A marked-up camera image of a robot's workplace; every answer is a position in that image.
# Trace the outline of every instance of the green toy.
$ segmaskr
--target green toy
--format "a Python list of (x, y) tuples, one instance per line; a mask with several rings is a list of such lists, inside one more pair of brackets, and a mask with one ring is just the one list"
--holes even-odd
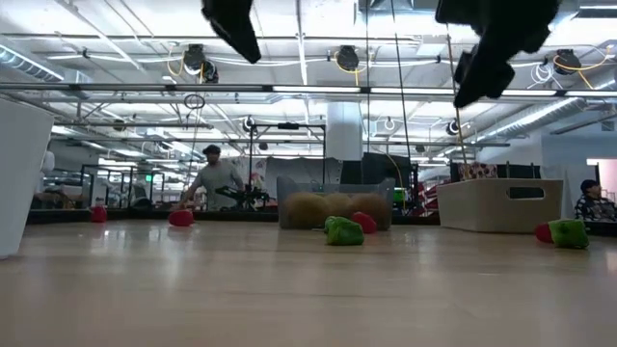
[(585, 223), (581, 220), (560, 220), (549, 222), (550, 236), (556, 247), (586, 249), (589, 239)]
[(330, 246), (359, 246), (364, 243), (362, 227), (344, 217), (328, 217), (325, 232)]

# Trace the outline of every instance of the red toy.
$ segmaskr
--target red toy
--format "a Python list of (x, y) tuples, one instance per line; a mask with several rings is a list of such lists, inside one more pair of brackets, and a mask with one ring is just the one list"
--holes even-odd
[(535, 229), (536, 238), (540, 242), (552, 243), (552, 235), (550, 234), (550, 228), (547, 223), (540, 224)]
[(351, 220), (358, 223), (362, 227), (362, 232), (365, 234), (377, 232), (377, 223), (375, 223), (371, 216), (365, 213), (356, 212), (351, 217)]
[(193, 219), (193, 212), (190, 210), (172, 212), (168, 220), (174, 227), (190, 227), (195, 222)]
[(107, 210), (103, 206), (93, 207), (90, 214), (90, 221), (92, 223), (105, 223), (107, 222)]

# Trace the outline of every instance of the white pillar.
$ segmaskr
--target white pillar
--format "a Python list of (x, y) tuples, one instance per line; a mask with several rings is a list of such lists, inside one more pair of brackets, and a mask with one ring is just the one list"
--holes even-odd
[(0, 259), (19, 249), (53, 121), (41, 110), (0, 99)]
[(326, 155), (337, 160), (362, 160), (362, 114), (354, 102), (328, 104)]

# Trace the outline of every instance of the ceiling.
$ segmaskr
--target ceiling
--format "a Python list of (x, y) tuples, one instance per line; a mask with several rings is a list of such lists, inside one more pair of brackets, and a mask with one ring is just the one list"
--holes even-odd
[[(259, 37), (263, 55), (262, 63), (250, 66), (230, 47), (215, 38), (208, 23), (200, 12), (201, 2), (197, 0), (74, 0), (79, 15), (70, 13), (55, 0), (3, 0), (0, 2), (0, 33), (20, 52), (44, 62), (48, 67), (73, 69), (87, 75), (91, 82), (115, 84), (191, 84), (195, 76), (179, 70), (181, 52), (188, 43), (203, 43), (208, 59), (216, 65), (220, 84), (257, 85), (311, 85), (311, 86), (373, 86), (414, 88), (451, 88), (449, 53), (446, 45), (446, 29), (437, 24), (431, 13), (405, 16), (402, 13), (392, 24), (389, 16), (373, 18), (368, 29), (354, 24), (354, 0), (302, 0), (297, 12), (295, 1), (254, 0), (251, 11), (252, 23)], [(544, 70), (538, 70), (545, 57), (551, 59), (557, 49), (573, 49), (584, 67), (597, 65), (604, 60), (605, 44), (617, 39), (617, 20), (611, 18), (575, 18), (565, 20), (554, 28), (545, 46), (535, 54), (520, 54), (512, 60), (517, 76), (511, 89), (584, 89), (577, 75), (554, 74), (548, 78)], [(297, 38), (299, 23), (304, 33), (304, 47)], [(473, 32), (464, 27), (450, 28), (452, 57), (458, 61), (464, 50), (470, 50), (477, 42)], [(104, 34), (110, 40), (102, 40)], [(341, 71), (331, 61), (342, 44), (353, 44), (361, 62), (367, 57), (373, 61), (371, 68), (358, 74)], [(87, 51), (90, 59), (81, 56)], [(119, 54), (124, 52), (137, 61), (139, 68)], [(161, 62), (172, 57), (174, 61)], [(302, 60), (306, 62), (306, 77), (303, 77)], [(601, 67), (587, 72), (589, 78), (606, 73), (615, 62), (605, 60)], [(0, 70), (4, 81), (28, 81), (14, 71)], [(94, 93), (102, 96), (118, 96), (109, 93)], [(77, 104), (73, 102), (50, 102), (55, 95), (50, 92), (23, 94), (31, 100), (38, 100), (61, 113), (75, 115)], [(156, 96), (156, 93), (141, 93)], [(231, 98), (234, 93), (222, 97)], [(206, 100), (217, 95), (205, 94)], [(221, 102), (201, 110), (202, 121), (214, 125), (214, 129), (165, 128), (161, 134), (178, 139), (243, 139), (242, 122), (251, 115), (257, 122), (277, 123), (282, 121), (324, 123), (328, 116), (328, 104), (333, 102), (327, 96), (288, 98), (276, 103), (263, 102)], [(361, 97), (357, 100), (364, 127), (364, 137), (383, 140), (403, 138), (403, 107), (400, 99)], [(465, 134), (476, 132), (497, 123), (533, 103), (496, 100), (479, 102), (461, 110), (461, 122), (466, 126)], [(84, 102), (82, 116), (89, 113), (98, 103)], [(425, 97), (406, 100), (405, 112), (408, 120), (408, 135), (412, 141), (434, 142), (453, 141), (445, 133), (445, 125), (455, 118), (455, 110), (448, 100)], [(178, 122), (178, 118), (197, 121), (182, 103), (111, 103), (102, 104), (88, 116), (88, 121), (113, 121), (124, 119), (135, 122)], [(138, 138), (135, 128), (118, 132), (110, 128), (75, 128), (79, 133), (95, 132), (96, 136), (116, 138)], [(272, 131), (262, 135), (261, 140), (309, 139), (306, 131), (293, 134), (288, 131)], [(107, 147), (119, 144), (107, 144)], [(207, 143), (197, 144), (197, 149)], [(148, 144), (143, 147), (150, 152), (156, 148)], [(229, 147), (229, 154), (237, 154), (238, 147)], [(393, 153), (406, 153), (402, 146), (392, 146)], [(297, 145), (277, 147), (274, 154), (319, 154), (320, 145)]]

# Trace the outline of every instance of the person with dark hair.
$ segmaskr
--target person with dark hair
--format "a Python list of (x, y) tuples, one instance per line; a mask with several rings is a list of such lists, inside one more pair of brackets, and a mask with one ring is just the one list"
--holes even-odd
[(615, 202), (602, 197), (600, 183), (585, 179), (580, 184), (580, 191), (582, 197), (575, 207), (577, 219), (587, 222), (617, 222)]
[(178, 204), (179, 208), (183, 208), (200, 187), (206, 190), (208, 211), (218, 211), (222, 207), (234, 206), (236, 204), (235, 200), (217, 194), (215, 190), (228, 186), (233, 182), (239, 191), (243, 191), (244, 183), (242, 182), (242, 177), (240, 177), (238, 171), (230, 163), (219, 160), (221, 149), (218, 146), (208, 146), (203, 150), (203, 154), (205, 154), (208, 165), (200, 170), (195, 181)]

